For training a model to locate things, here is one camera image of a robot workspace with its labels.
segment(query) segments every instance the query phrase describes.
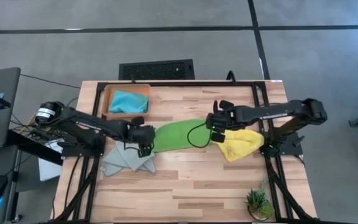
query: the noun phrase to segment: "wooden table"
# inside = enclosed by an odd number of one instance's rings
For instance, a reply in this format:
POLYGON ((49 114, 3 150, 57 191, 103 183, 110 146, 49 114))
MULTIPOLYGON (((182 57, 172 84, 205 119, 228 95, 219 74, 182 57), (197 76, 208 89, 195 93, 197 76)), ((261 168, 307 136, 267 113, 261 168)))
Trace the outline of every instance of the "wooden table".
MULTIPOLYGON (((82 83, 77 110, 92 113, 97 83, 82 83)), ((266 86, 271 103, 287 102, 282 82, 266 81, 266 86)), ((263 103, 262 94, 259 94, 259 98, 263 103)), ((157 128, 173 121, 205 119, 207 113, 212 111, 214 100, 254 106, 252 90, 247 86, 152 87, 147 124, 157 128)), ((275 126, 280 126, 288 119, 276 119, 275 126)), ((256 125, 248 128, 258 131, 256 125)), ((113 147, 114 141, 108 139, 105 155, 113 147)), ((289 191, 305 211, 315 217, 303 164, 293 156, 282 156, 282 161, 289 191)), ((157 170, 155 175, 123 170, 112 177, 104 177, 102 172, 98 172, 91 222, 253 221, 244 201, 251 188, 259 188, 261 181, 267 179, 264 158, 259 151, 238 161, 228 162, 217 145, 210 144, 203 149, 160 152, 156 154, 154 162, 157 170)), ((63 164, 55 199, 57 215, 63 210, 74 163, 75 158, 69 158, 63 164)), ((69 201, 78 188, 81 163, 82 159, 75 169, 69 201)), ((282 195, 278 189, 277 192, 281 214, 286 217, 282 195)), ((87 196, 85 192, 80 218, 85 215, 87 196)))

